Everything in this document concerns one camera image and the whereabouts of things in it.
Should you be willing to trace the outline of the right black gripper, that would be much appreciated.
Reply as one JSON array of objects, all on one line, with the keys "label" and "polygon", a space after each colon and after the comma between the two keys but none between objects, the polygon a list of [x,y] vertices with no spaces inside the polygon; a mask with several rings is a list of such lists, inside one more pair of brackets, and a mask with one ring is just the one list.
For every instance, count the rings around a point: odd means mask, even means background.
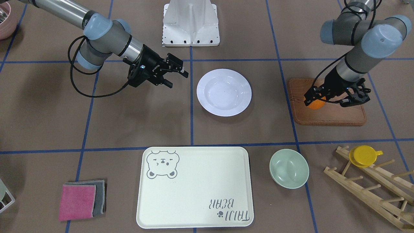
[{"label": "right black gripper", "polygon": [[166,80],[164,75],[167,72],[177,72],[188,78],[189,73],[184,69],[183,64],[183,61],[173,54],[167,53],[167,57],[162,58],[144,44],[137,62],[130,65],[127,84],[137,87],[144,81],[149,81],[155,86],[165,85],[172,88],[172,82]]}]

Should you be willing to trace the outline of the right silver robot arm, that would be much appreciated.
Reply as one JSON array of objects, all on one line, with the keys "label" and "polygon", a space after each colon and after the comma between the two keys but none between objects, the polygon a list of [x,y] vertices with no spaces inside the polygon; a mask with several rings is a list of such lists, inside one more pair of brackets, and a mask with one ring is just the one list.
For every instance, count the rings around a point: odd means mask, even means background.
[{"label": "right silver robot arm", "polygon": [[83,30],[86,44],[76,53],[76,60],[86,69],[97,70],[112,54],[130,66],[127,84],[133,87],[149,81],[154,85],[173,84],[164,78],[168,72],[188,77],[183,61],[172,54],[162,58],[131,35],[128,23],[111,20],[72,0],[24,0]]}]

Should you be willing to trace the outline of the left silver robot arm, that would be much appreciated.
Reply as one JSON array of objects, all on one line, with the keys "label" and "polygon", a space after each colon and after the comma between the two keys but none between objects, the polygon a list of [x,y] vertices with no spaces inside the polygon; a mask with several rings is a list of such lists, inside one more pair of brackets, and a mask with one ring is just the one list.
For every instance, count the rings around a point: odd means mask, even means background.
[{"label": "left silver robot arm", "polygon": [[304,94],[305,106],[319,109],[329,102],[350,107],[370,100],[371,90],[365,87],[364,75],[392,55],[413,28],[405,15],[376,20],[380,3],[380,0],[344,2],[337,19],[322,25],[320,39],[323,43],[353,48],[333,62],[335,67],[326,75],[323,84],[316,86],[313,81]]}]

